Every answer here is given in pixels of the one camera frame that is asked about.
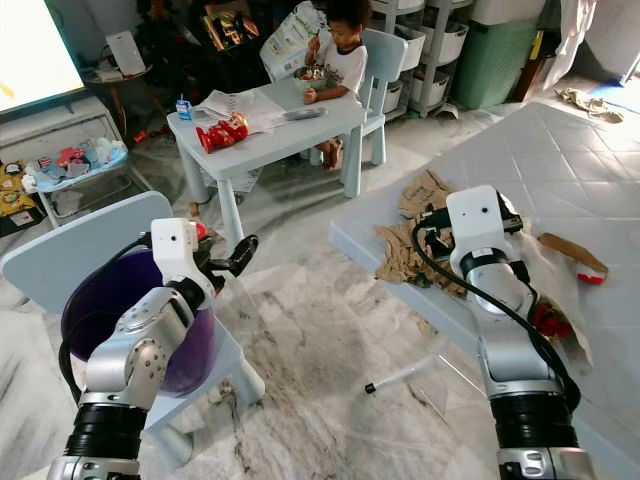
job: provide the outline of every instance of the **colorful toy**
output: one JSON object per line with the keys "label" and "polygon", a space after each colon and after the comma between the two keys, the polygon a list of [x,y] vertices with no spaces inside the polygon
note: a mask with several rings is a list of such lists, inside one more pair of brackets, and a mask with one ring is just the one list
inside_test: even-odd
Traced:
{"label": "colorful toy", "polygon": [[196,127],[196,132],[204,150],[211,153],[216,147],[230,147],[247,138],[249,124],[241,114],[234,112],[229,121],[220,120],[206,132],[201,127]]}

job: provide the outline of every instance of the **boy's hand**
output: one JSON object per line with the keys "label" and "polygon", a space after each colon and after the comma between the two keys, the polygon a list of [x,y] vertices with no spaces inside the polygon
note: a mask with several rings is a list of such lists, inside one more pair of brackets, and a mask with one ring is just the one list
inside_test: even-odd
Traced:
{"label": "boy's hand", "polygon": [[318,53],[318,50],[320,50],[320,39],[318,38],[317,33],[313,37],[311,37],[307,48],[309,49],[309,52]]}
{"label": "boy's hand", "polygon": [[318,92],[316,92],[313,88],[307,88],[304,92],[304,97],[302,98],[302,100],[304,101],[305,105],[311,105],[312,103],[316,102],[317,98]]}

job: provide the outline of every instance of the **boy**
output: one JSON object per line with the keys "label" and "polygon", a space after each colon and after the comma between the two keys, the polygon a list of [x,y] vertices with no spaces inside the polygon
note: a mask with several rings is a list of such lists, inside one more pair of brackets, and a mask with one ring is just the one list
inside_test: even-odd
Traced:
{"label": "boy", "polygon": [[[308,88],[304,92],[307,105],[345,95],[356,98],[364,81],[367,49],[360,34],[371,15],[369,0],[329,0],[326,11],[332,41],[320,45],[318,35],[315,35],[309,41],[304,62],[307,65],[324,64],[330,88],[322,92]],[[323,168],[329,170],[338,163],[342,140],[332,138],[316,148],[324,154]]]}

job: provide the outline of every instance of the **television screen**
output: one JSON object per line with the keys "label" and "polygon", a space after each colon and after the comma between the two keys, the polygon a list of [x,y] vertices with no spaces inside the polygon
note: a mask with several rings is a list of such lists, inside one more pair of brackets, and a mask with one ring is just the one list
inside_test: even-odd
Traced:
{"label": "television screen", "polygon": [[0,0],[0,113],[83,86],[44,0]]}

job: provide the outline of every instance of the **white t-shirt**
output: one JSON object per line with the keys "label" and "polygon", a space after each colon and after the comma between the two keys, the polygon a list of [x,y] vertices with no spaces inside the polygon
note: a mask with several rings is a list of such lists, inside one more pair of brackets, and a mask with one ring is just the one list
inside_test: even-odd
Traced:
{"label": "white t-shirt", "polygon": [[354,96],[357,96],[367,67],[367,47],[360,44],[350,52],[344,52],[331,40],[327,45],[320,47],[316,54],[316,61],[324,64],[329,75],[330,87],[347,87]]}

